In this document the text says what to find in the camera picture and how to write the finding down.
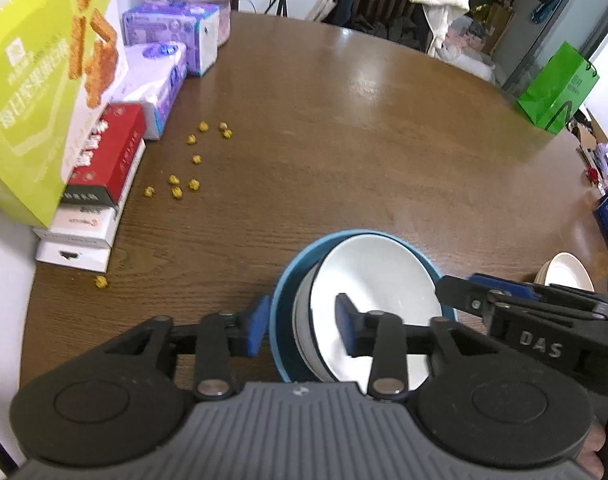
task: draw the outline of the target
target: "green paper bag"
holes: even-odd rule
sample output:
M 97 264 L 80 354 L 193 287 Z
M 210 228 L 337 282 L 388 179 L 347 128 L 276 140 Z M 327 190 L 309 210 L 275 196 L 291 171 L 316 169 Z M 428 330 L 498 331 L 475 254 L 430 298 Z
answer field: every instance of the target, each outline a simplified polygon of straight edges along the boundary
M 599 78 L 595 67 L 564 41 L 517 102 L 535 126 L 558 134 Z

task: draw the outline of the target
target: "screw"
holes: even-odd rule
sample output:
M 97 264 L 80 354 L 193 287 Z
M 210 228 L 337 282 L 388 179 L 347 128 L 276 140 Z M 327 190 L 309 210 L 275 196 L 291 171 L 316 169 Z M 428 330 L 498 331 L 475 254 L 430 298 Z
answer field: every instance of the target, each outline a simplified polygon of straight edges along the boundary
M 232 326 L 235 324 L 235 314 L 232 312 L 220 312 L 219 315 L 224 320 L 226 326 Z
M 373 383 L 373 389 L 382 395 L 396 395 L 404 390 L 404 383 L 393 377 L 384 377 Z
M 224 395 L 228 390 L 230 390 L 229 384 L 222 379 L 207 379 L 197 385 L 197 391 L 209 397 Z
M 298 397 L 303 397 L 309 392 L 310 390 L 305 386 L 298 386 L 296 388 L 293 388 L 293 395 L 296 395 Z

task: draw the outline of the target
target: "stacked bowls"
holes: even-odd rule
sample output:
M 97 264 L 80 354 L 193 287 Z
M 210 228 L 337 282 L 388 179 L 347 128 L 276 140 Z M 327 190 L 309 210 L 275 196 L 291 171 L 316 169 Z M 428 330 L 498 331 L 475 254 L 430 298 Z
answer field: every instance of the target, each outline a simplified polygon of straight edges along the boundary
M 535 276 L 534 283 L 540 285 L 572 286 L 593 292 L 593 282 L 588 272 L 571 253 L 558 253 L 546 262 Z
M 455 319 L 434 295 L 440 273 L 404 240 L 381 232 L 330 234 L 296 256 L 282 274 L 271 303 L 269 337 L 282 378 L 356 381 L 363 391 L 370 357 L 349 357 L 335 324 L 335 297 L 346 293 L 357 310 L 397 314 L 406 324 L 431 317 Z M 407 356 L 409 387 L 428 375 L 425 356 Z

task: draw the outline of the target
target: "white plate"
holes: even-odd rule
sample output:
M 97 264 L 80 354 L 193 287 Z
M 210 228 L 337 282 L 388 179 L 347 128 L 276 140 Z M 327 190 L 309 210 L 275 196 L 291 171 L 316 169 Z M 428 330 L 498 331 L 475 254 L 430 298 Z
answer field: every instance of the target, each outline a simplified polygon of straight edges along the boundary
M 310 335 L 308 300 L 310 299 L 310 289 L 313 285 L 317 267 L 319 267 L 319 264 L 316 264 L 308 271 L 297 288 L 292 314 L 293 338 L 295 339 L 295 345 L 297 345 L 299 355 L 302 357 L 308 369 L 314 373 L 319 380 L 326 383 L 334 383 L 335 379 L 326 371 L 324 364 L 317 354 L 317 348 L 315 348 L 313 338 L 311 338 Z
M 543 283 L 544 285 L 557 283 L 558 285 L 583 288 L 591 292 L 595 290 L 593 282 L 581 261 L 571 253 L 559 253 L 553 257 L 545 270 Z
M 319 355 L 339 381 L 357 381 L 366 391 L 372 357 L 346 354 L 335 323 L 335 297 L 345 292 L 360 312 L 384 310 L 406 324 L 428 325 L 441 316 L 433 280 L 402 244 L 379 235 L 358 235 L 335 247 L 313 281 L 310 309 Z M 425 356 L 406 356 L 408 385 L 428 377 Z

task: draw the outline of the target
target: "yellow snack piece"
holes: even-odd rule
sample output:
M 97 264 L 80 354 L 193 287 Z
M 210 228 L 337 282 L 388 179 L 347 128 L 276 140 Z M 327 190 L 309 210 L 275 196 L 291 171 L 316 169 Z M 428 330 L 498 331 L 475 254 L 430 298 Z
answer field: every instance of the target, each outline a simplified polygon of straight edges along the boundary
M 95 286 L 97 288 L 106 288 L 108 286 L 108 280 L 104 276 L 96 276 Z

